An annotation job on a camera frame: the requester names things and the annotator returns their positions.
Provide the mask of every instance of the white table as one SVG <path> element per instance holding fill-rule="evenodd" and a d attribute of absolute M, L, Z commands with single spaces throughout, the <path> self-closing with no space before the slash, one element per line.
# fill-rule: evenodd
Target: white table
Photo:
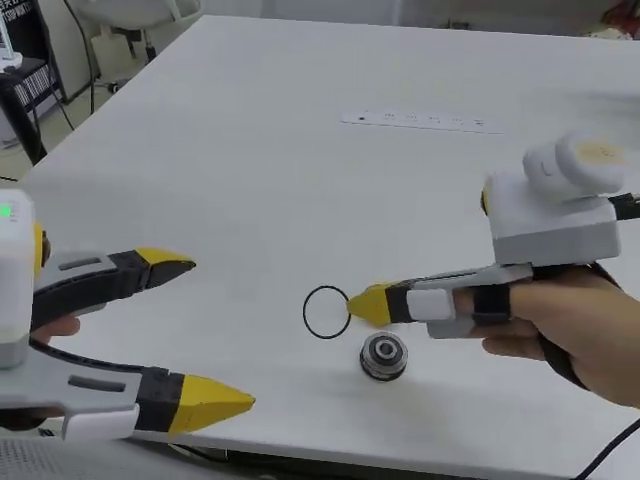
<path fill-rule="evenodd" d="M 356 294 L 489 264 L 484 173 L 573 128 L 639 147 L 638 58 L 632 42 L 205 17 L 23 183 L 58 249 L 154 245 L 199 262 L 58 345 L 257 397 L 250 413 L 182 441 L 495 479 L 573 476 L 637 413 L 544 363 L 433 341 L 421 326 L 395 330 L 409 369 L 376 384 L 357 362 L 372 331 L 354 321 L 317 340 L 301 307 L 323 283 Z M 481 116 L 506 133 L 340 123 L 362 108 Z M 640 225 L 625 224 L 627 253 L 607 263 L 634 294 L 638 238 Z M 343 305 L 325 306 L 328 332 Z M 637 435 L 599 478 L 637 478 L 639 448 Z"/>

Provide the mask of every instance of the white plastic part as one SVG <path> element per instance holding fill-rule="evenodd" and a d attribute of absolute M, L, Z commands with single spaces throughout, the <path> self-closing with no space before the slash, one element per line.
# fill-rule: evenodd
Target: white plastic part
<path fill-rule="evenodd" d="M 584 134 L 535 147 L 522 163 L 531 187 L 553 202 L 616 193 L 626 169 L 620 148 Z"/>
<path fill-rule="evenodd" d="M 447 321 L 456 316 L 453 295 L 449 290 L 409 290 L 407 292 L 409 315 L 418 322 Z"/>
<path fill-rule="evenodd" d="M 2 344 L 15 343 L 29 334 L 34 283 L 34 221 L 33 203 L 24 192 L 0 190 L 0 348 Z"/>
<path fill-rule="evenodd" d="M 604 197 L 548 204 L 527 188 L 522 172 L 493 173 L 485 188 L 494 240 L 616 221 L 613 205 Z"/>
<path fill-rule="evenodd" d="M 135 430 L 138 415 L 138 404 L 132 410 L 69 415 L 62 427 L 62 438 L 72 442 L 128 438 Z"/>

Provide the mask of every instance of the hand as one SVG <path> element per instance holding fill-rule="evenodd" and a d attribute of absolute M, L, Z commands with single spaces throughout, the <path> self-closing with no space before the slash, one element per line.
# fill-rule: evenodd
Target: hand
<path fill-rule="evenodd" d="M 468 291 L 454 294 L 456 308 L 471 312 Z M 594 393 L 640 408 L 640 302 L 586 268 L 553 282 L 511 287 L 509 325 L 476 328 L 494 355 L 544 360 L 541 332 L 566 350 L 580 380 Z"/>
<path fill-rule="evenodd" d="M 78 333 L 79 330 L 80 320 L 68 315 L 39 328 L 31 334 L 31 337 L 41 343 L 48 344 L 52 337 L 70 337 Z M 59 417 L 62 415 L 64 415 L 64 412 L 55 408 L 39 408 L 32 412 L 32 416 L 36 419 Z"/>
<path fill-rule="evenodd" d="M 48 344 L 52 337 L 69 337 L 78 333 L 78 330 L 80 330 L 80 320 L 69 315 L 39 328 L 31 334 L 31 337 Z"/>

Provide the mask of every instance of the white power strip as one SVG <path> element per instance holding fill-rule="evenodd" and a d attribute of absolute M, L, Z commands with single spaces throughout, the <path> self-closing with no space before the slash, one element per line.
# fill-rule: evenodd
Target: white power strip
<path fill-rule="evenodd" d="M 429 113 L 370 112 L 349 113 L 342 116 L 343 123 L 386 127 L 423 128 L 485 134 L 504 133 L 504 129 L 478 117 L 436 115 Z"/>

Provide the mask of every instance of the ball bearing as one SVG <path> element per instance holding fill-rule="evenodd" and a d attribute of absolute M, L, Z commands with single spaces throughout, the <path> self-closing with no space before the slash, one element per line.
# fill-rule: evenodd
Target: ball bearing
<path fill-rule="evenodd" d="M 362 370 L 380 382 L 400 377 L 407 368 L 409 351 L 397 335 L 380 332 L 367 338 L 360 351 Z"/>

